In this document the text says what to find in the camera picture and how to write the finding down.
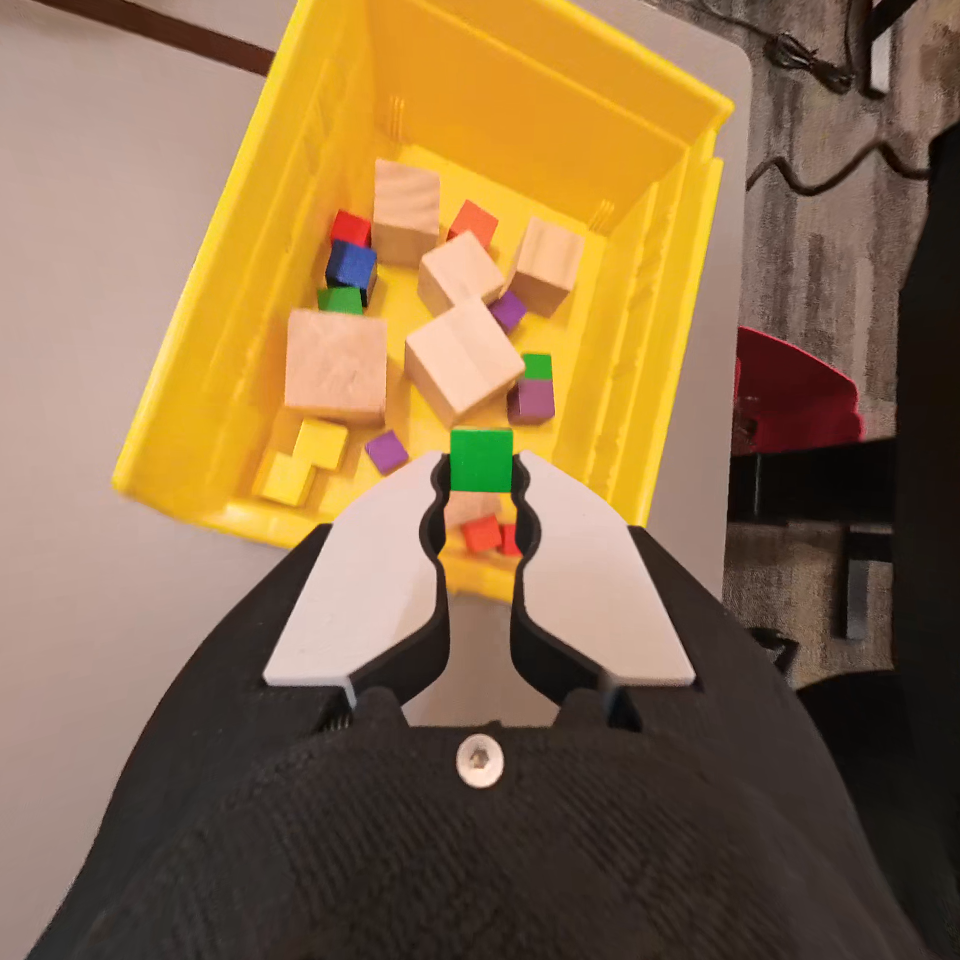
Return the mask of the pile of coloured wooden cubes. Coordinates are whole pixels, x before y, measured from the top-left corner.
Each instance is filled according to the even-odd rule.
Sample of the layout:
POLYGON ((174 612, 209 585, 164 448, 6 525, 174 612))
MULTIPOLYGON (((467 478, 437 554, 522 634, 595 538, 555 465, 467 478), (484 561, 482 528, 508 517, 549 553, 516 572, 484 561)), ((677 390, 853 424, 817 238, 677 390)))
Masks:
POLYGON ((606 238, 419 148, 378 159, 364 252, 336 217, 339 268, 270 354, 275 418, 237 507, 247 539, 290 548, 450 432, 512 428, 551 454, 606 238), (527 412, 534 384, 553 399, 527 412))

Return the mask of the black chair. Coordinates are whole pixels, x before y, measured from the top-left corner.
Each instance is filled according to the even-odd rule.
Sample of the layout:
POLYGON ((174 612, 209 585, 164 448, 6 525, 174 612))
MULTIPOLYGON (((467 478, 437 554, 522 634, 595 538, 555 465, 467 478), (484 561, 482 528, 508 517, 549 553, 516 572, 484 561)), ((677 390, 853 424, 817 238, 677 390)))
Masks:
POLYGON ((894 672, 798 692, 927 954, 958 958, 959 126, 929 146, 898 296, 894 672))

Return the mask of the red chair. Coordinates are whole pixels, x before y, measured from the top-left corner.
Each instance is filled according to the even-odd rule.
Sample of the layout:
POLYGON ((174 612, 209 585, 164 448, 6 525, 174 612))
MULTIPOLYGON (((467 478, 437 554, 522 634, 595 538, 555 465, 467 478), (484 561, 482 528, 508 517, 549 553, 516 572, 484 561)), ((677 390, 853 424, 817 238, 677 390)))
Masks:
POLYGON ((739 326, 731 452, 780 453, 861 442, 856 383, 839 369, 760 330, 739 326))

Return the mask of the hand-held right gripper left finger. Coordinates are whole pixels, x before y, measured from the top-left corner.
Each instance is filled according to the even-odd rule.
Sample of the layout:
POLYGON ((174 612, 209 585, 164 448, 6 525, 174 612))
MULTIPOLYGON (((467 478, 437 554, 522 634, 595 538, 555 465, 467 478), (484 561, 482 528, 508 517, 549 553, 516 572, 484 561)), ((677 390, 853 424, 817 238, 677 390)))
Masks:
POLYGON ((367 690, 405 706, 444 672, 450 612, 449 457, 428 452, 382 480, 331 524, 263 670, 275 689, 367 690))

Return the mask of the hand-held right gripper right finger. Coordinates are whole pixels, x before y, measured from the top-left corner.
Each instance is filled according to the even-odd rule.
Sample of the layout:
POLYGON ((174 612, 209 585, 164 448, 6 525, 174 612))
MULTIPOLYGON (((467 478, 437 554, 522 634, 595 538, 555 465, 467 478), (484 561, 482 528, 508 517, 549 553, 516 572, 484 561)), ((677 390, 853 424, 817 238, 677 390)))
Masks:
POLYGON ((560 706, 576 690, 689 688, 695 670, 627 522, 532 451, 513 458, 510 658, 560 706))

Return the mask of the yellow plastic box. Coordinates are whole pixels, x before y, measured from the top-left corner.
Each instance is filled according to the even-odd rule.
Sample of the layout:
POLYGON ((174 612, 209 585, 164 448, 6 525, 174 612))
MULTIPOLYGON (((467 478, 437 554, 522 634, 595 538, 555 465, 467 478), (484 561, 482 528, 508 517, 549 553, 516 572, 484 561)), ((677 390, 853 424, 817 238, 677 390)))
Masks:
POLYGON ((375 164, 438 177, 439 237, 470 201, 509 269, 530 221, 581 237, 570 290, 512 338, 548 354, 556 414, 513 426, 630 524, 648 521, 734 105, 570 2, 298 2, 116 462, 114 489, 180 522, 293 547, 450 428, 404 373, 431 321, 417 269, 377 256, 366 316, 387 334, 382 425, 347 425, 336 469, 294 466, 288 318, 316 309, 340 212, 372 219, 375 164))

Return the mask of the black furniture frame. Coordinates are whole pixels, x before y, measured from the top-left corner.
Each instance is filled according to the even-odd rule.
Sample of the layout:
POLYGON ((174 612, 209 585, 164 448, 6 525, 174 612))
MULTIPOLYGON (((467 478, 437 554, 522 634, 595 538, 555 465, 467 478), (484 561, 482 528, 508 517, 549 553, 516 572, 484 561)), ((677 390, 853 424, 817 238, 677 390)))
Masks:
POLYGON ((895 437, 730 459, 729 522, 842 528, 835 624, 848 642, 869 636, 870 564, 893 560, 896 472, 895 437))

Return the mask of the green wooden cube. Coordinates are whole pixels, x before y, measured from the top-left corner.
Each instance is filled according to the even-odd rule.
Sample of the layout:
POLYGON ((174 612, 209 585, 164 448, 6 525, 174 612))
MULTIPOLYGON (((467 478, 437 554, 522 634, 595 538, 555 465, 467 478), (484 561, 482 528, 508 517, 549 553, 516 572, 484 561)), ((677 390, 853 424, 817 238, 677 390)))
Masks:
POLYGON ((450 490, 510 494, 514 432, 509 428, 455 428, 450 432, 450 490))

